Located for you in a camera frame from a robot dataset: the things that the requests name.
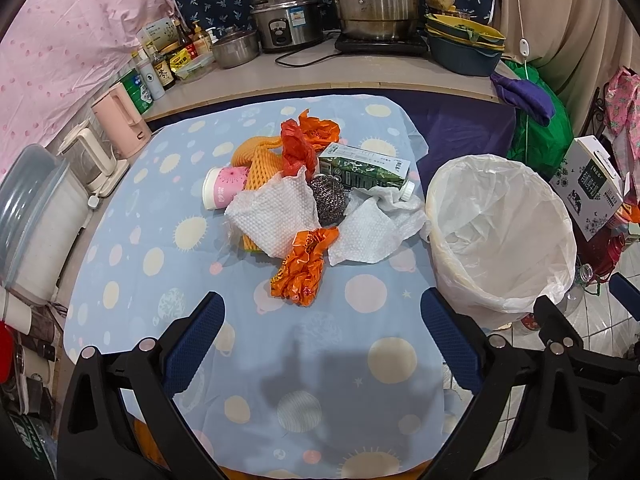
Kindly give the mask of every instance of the blue polka dot tablecloth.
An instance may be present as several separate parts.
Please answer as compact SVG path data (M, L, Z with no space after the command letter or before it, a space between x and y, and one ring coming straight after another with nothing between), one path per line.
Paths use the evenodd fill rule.
M116 190L84 258L64 345L125 351L159 337L213 290L225 323L174 403L222 466L272 478L371 478L431 459L444 441L442 356L420 318L435 285L413 236L373 265L324 275L309 308L269 294L280 264L230 241L204 209L207 171L251 136L276 136L305 110L340 125L341 142L415 161L428 147L402 108L378 96L248 105L162 129ZM131 392L127 408L142 418Z

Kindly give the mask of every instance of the pink floral fabric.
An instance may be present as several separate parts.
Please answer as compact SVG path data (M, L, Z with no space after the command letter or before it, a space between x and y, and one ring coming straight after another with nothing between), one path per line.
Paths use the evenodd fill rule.
M170 1L27 0L0 43L0 180L127 63L136 33Z
M640 76L625 67L609 81L605 102L609 129L618 136L626 130L634 160L640 160Z

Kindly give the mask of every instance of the pink kettle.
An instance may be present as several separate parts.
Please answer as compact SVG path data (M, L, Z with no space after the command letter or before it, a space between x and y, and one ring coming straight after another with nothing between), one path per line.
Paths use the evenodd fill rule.
M118 82L109 88L91 109L113 146L124 158L135 155L151 139L151 130L122 83Z

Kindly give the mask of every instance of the blue gripper pad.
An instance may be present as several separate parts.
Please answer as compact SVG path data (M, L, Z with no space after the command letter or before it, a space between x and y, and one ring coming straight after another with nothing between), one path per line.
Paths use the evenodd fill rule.
M225 321L225 302L214 294L166 359L162 387L171 399L187 389Z
M640 291L628 279L616 272L609 280L609 291L636 321L640 321Z
M477 395L482 388L480 357L449 315L435 291L435 288L429 288L422 295L420 301L422 320L458 384Z

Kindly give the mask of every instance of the table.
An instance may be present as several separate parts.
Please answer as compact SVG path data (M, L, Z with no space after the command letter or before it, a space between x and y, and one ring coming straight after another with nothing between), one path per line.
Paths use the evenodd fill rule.
M423 241L416 235L375 265L326 264L306 309L271 298L279 261L230 244L222 212L202 206L211 166L228 164L250 136L277 135L281 121L307 107L340 124L343 142L411 160L420 187L415 161L428 147L382 97L273 101L171 124L130 169L95 232L65 350L75 361L90 344L130 349L214 290L225 298L225 323L174 402L220 465L273 478L406 471L445 437L442 356L419 312L435 283Z
M305 64L334 54L335 40L293 54L291 64ZM274 60L281 54L260 54L228 70L215 66L203 78L177 84L143 114L155 121L172 114L241 98L292 91L372 88L436 92L499 103L488 77L455 74L429 58L340 56L304 68L286 68ZM504 63L497 72L518 78Z

